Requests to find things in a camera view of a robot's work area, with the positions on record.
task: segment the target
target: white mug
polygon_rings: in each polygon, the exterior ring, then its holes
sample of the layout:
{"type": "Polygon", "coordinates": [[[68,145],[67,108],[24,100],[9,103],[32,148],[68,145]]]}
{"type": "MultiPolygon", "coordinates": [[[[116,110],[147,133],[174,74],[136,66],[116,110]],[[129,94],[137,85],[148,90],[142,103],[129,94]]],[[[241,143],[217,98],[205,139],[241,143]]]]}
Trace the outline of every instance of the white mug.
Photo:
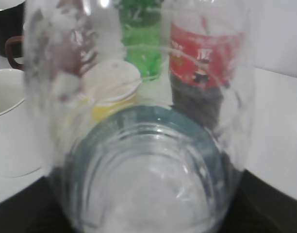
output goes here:
{"type": "Polygon", "coordinates": [[[24,101],[23,72],[0,69],[0,177],[40,168],[39,147],[24,101]]]}

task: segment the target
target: red label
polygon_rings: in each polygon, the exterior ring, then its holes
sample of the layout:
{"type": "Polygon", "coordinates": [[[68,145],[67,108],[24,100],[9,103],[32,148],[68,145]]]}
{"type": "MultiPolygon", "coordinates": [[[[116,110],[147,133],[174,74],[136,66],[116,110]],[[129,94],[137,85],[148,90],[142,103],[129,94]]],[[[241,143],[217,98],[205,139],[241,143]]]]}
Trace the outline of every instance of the red label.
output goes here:
{"type": "Polygon", "coordinates": [[[242,35],[207,36],[171,26],[170,70],[182,82],[207,90],[225,85],[234,76],[242,35]]]}

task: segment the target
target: soda bottle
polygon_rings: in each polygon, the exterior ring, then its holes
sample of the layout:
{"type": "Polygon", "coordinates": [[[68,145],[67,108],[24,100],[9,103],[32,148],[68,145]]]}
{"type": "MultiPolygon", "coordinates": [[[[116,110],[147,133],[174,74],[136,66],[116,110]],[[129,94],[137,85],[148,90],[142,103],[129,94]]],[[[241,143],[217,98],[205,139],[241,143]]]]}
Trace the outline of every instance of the soda bottle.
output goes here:
{"type": "Polygon", "coordinates": [[[221,91],[229,87],[238,65],[246,4],[174,0],[173,8],[171,47],[182,52],[170,55],[174,108],[212,130],[219,121],[221,91]]]}
{"type": "Polygon", "coordinates": [[[161,71],[162,55],[154,47],[160,46],[161,17],[154,9],[161,7],[162,0],[120,0],[115,8],[122,22],[122,43],[128,48],[126,61],[134,64],[142,78],[156,79],[161,71]]]}

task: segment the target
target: green bottle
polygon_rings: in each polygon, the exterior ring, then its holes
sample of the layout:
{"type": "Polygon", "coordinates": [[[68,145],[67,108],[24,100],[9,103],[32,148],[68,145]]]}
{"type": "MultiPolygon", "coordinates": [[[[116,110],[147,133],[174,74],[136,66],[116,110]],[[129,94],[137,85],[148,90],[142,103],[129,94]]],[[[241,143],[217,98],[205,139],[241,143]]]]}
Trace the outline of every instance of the green bottle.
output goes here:
{"type": "Polygon", "coordinates": [[[161,72],[162,0],[121,0],[116,8],[122,23],[126,61],[134,64],[145,80],[157,79],[161,72]]]}

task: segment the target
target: mug handle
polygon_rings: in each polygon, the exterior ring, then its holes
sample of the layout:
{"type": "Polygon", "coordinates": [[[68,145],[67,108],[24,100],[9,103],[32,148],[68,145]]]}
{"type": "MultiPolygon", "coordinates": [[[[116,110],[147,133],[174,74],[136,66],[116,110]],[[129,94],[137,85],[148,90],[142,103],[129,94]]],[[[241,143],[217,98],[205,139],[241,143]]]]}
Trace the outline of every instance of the mug handle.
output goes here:
{"type": "Polygon", "coordinates": [[[23,64],[19,64],[18,62],[15,61],[14,56],[13,56],[13,51],[12,51],[12,46],[17,43],[22,43],[23,41],[23,36],[13,36],[9,38],[6,43],[5,43],[5,51],[6,51],[6,57],[11,65],[12,68],[14,69],[21,69],[23,70],[23,64]]]}

